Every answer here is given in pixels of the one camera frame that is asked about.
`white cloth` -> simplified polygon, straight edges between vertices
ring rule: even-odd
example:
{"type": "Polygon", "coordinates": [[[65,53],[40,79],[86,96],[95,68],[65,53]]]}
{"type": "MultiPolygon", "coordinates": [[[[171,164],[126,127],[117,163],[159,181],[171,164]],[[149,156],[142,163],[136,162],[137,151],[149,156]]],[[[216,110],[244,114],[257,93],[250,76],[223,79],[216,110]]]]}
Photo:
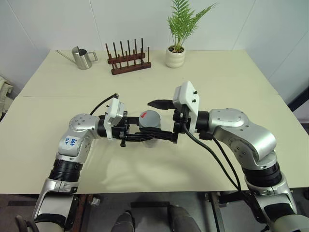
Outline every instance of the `white cloth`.
{"type": "Polygon", "coordinates": [[[0,76],[0,112],[6,113],[12,103],[12,99],[6,96],[7,93],[10,93],[13,89],[13,86],[10,85],[10,82],[5,80],[0,76]]]}

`white wall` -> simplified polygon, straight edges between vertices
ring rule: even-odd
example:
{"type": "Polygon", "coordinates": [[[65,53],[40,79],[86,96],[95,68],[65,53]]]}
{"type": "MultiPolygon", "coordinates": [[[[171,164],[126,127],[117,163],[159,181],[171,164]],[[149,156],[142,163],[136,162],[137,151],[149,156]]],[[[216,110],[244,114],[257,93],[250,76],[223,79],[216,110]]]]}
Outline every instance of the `white wall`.
{"type": "MultiPolygon", "coordinates": [[[[201,10],[213,0],[191,0],[201,10]]],[[[25,85],[52,50],[143,37],[170,44],[170,0],[0,0],[0,75],[25,85]]],[[[286,103],[309,85],[308,0],[220,0],[185,43],[188,50],[246,49],[286,103]]]]}

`gray floor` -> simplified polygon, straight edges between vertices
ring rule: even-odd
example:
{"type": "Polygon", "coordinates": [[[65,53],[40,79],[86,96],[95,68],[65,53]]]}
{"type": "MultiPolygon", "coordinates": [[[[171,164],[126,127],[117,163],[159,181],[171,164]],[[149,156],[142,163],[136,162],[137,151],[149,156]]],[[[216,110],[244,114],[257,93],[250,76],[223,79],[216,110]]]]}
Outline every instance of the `gray floor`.
{"type": "MultiPolygon", "coordinates": [[[[303,189],[294,189],[293,196],[298,213],[309,216],[309,201],[303,197],[303,189]]],[[[116,193],[100,194],[99,206],[89,208],[87,224],[82,231],[110,232],[117,217],[131,209],[131,202],[170,202],[184,207],[196,220],[203,232],[216,232],[211,204],[196,192],[172,193],[116,193]]],[[[0,194],[0,231],[18,232],[14,217],[22,215],[31,218],[35,199],[19,195],[0,194]]],[[[136,232],[170,232],[167,212],[164,207],[133,208],[136,220],[136,232]]],[[[225,231],[259,232],[264,225],[255,221],[250,208],[242,201],[229,203],[221,207],[225,231]]]]}

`green fern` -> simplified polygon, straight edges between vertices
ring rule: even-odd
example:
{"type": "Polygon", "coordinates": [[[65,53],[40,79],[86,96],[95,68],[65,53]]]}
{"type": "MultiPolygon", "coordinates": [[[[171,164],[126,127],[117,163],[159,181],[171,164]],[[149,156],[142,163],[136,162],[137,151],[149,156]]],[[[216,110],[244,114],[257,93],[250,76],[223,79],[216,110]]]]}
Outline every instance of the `green fern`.
{"type": "Polygon", "coordinates": [[[168,17],[169,29],[174,42],[173,52],[180,52],[183,42],[197,29],[197,23],[215,5],[210,5],[194,16],[194,10],[189,6],[189,0],[172,0],[173,13],[168,17]]]}

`beige tabletop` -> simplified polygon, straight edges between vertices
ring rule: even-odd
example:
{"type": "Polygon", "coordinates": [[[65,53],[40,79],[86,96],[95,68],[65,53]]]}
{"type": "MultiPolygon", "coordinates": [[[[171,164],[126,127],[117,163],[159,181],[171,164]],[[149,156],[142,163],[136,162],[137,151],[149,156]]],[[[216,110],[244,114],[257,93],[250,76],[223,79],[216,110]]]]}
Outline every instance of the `beige tabletop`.
{"type": "MultiPolygon", "coordinates": [[[[151,109],[155,99],[171,99],[190,80],[200,94],[200,110],[237,108],[277,138],[278,162],[289,186],[309,186],[309,137],[276,90],[245,51],[188,52],[179,69],[164,65],[164,52],[152,52],[152,68],[113,76],[102,60],[79,70],[56,52],[29,80],[0,123],[0,193],[38,194],[49,175],[58,142],[76,114],[89,113],[102,99],[119,93],[129,116],[151,109]]],[[[96,114],[103,114],[101,107],[96,114]]],[[[158,110],[164,130],[173,111],[158,110]]],[[[213,142],[205,141],[220,158],[213,142]]],[[[224,145],[246,189],[240,165],[224,145]]],[[[233,190],[206,150],[186,135],[178,144],[95,140],[84,164],[79,193],[233,190]]]]}

